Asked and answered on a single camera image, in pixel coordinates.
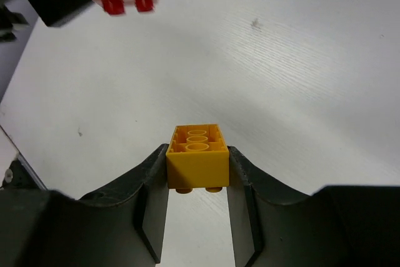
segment lego brick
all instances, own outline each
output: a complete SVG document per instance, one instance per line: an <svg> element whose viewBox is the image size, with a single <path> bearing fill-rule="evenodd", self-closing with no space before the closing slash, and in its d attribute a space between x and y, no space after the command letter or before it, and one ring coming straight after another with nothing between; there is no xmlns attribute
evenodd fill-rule
<svg viewBox="0 0 400 267"><path fill-rule="evenodd" d="M218 192L229 186L229 150L217 124L177 126L166 156L170 189Z"/></svg>

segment wood grain texture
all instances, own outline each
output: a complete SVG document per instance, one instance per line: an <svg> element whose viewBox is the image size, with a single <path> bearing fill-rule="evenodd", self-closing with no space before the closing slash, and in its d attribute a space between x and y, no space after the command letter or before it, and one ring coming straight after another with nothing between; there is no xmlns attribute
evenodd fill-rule
<svg viewBox="0 0 400 267"><path fill-rule="evenodd" d="M399 16L398 0L92 8L36 26L0 123L46 186L75 197L197 123L305 193L399 184ZM222 193L171 193L161 266L233 266L227 216Z"/></svg>

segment lego stud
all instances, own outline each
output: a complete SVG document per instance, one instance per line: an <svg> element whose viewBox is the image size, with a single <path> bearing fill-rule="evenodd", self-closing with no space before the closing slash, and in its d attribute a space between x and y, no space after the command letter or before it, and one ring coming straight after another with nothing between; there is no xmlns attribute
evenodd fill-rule
<svg viewBox="0 0 400 267"><path fill-rule="evenodd" d="M189 144L185 147L185 150L187 152L191 151L207 151L209 150L210 146L207 145L206 143L193 143Z"/></svg>
<svg viewBox="0 0 400 267"><path fill-rule="evenodd" d="M139 13L151 12L154 9L153 0L135 0L135 2Z"/></svg>
<svg viewBox="0 0 400 267"><path fill-rule="evenodd" d="M210 193L218 193L220 192L220 190L222 190L223 187L213 187L213 188L206 188L207 192Z"/></svg>
<svg viewBox="0 0 400 267"><path fill-rule="evenodd" d="M207 131L203 131L202 129L194 129L192 131L187 132L188 137L193 137L193 136L207 136Z"/></svg>
<svg viewBox="0 0 400 267"><path fill-rule="evenodd" d="M187 144L194 144L194 143L205 143L208 144L208 137L204 136L191 136L186 139Z"/></svg>
<svg viewBox="0 0 400 267"><path fill-rule="evenodd" d="M188 194L188 193L190 193L191 191L193 191L193 189L192 189L192 188L189 188L189 189L175 189L175 191L176 191L177 193L179 193L179 194Z"/></svg>
<svg viewBox="0 0 400 267"><path fill-rule="evenodd" d="M101 2L102 2L104 11L106 11L110 15L125 14L123 0L102 0Z"/></svg>

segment red lego stud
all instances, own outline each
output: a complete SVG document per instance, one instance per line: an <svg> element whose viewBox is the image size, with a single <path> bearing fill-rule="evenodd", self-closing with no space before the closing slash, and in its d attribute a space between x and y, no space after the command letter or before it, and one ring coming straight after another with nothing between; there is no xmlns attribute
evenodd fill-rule
<svg viewBox="0 0 400 267"><path fill-rule="evenodd" d="M125 14L123 0L102 0L101 3L102 3L104 11L106 11L110 15Z"/></svg>
<svg viewBox="0 0 400 267"><path fill-rule="evenodd" d="M135 2L139 13L151 12L154 9L153 0L135 0Z"/></svg>

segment white table surface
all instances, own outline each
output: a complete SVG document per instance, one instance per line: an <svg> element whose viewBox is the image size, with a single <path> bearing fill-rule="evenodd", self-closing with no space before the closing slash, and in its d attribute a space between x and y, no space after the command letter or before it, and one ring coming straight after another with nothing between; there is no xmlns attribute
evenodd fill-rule
<svg viewBox="0 0 400 267"><path fill-rule="evenodd" d="M305 193L399 184L399 20L399 0L159 0L118 18L93 7L36 26L0 124L74 197L198 123ZM160 266L233 266L225 190L172 191L167 216Z"/></svg>

